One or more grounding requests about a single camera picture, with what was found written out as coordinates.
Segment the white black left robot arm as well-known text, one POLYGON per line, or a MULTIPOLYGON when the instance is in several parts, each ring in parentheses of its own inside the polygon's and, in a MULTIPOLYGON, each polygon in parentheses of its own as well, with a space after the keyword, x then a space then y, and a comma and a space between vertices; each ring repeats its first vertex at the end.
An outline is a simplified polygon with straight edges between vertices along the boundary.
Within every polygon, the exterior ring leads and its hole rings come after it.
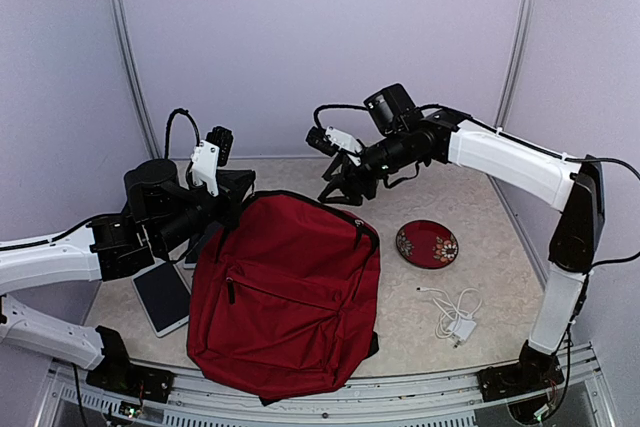
POLYGON ((256 180, 252 170, 190 170, 181 186, 176 164, 142 163, 124 176, 126 204, 65 232, 1 248, 1 340, 72 363, 102 377, 121 392, 140 381, 120 334, 63 321, 19 302, 14 292, 69 281, 131 277, 213 223, 234 227, 240 205, 256 180))

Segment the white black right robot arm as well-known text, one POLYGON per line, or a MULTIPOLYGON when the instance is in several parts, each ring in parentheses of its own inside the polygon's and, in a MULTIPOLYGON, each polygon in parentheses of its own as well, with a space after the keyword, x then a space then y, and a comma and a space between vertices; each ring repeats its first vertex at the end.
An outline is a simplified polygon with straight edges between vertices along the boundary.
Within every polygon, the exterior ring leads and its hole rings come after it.
POLYGON ((359 206, 390 176, 436 161, 472 169, 517 187, 560 214, 549 243, 549 277, 543 303, 511 380, 523 391, 546 379, 561 342, 586 294, 586 282, 605 223, 602 167, 594 157, 571 158, 490 127, 471 115, 439 104, 416 105, 405 88, 388 86, 365 99, 363 111, 382 140, 367 146, 353 135, 321 124, 316 108, 306 136, 312 148, 331 157, 323 178, 323 203, 359 206))

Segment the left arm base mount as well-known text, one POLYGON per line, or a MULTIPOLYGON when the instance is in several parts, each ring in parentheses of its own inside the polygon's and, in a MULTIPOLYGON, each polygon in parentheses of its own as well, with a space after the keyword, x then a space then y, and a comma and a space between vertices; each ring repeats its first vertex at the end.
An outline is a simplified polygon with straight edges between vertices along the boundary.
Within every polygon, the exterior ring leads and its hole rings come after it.
POLYGON ((142 401, 166 403, 173 386, 174 374, 168 370, 145 367, 130 360, 120 334, 110 328, 95 328, 100 335, 103 359, 88 370, 86 383, 142 401))

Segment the red student backpack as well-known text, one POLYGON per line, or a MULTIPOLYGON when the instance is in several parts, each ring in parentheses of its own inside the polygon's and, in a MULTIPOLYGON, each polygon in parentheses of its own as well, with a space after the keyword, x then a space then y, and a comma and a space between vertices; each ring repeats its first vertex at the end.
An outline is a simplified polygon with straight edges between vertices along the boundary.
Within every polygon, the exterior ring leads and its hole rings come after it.
POLYGON ((263 404, 333 392, 377 354, 377 231, 351 212, 259 191, 195 268, 186 350, 263 404))

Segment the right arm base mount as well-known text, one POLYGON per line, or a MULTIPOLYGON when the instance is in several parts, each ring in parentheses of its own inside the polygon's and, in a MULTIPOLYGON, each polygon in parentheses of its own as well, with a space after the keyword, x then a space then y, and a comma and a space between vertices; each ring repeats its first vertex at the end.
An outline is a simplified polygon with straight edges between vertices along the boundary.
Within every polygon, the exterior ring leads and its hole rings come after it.
POLYGON ((557 355, 541 353, 530 347, 528 341, 516 362, 481 369, 476 377, 484 402, 535 392, 565 381, 557 355))

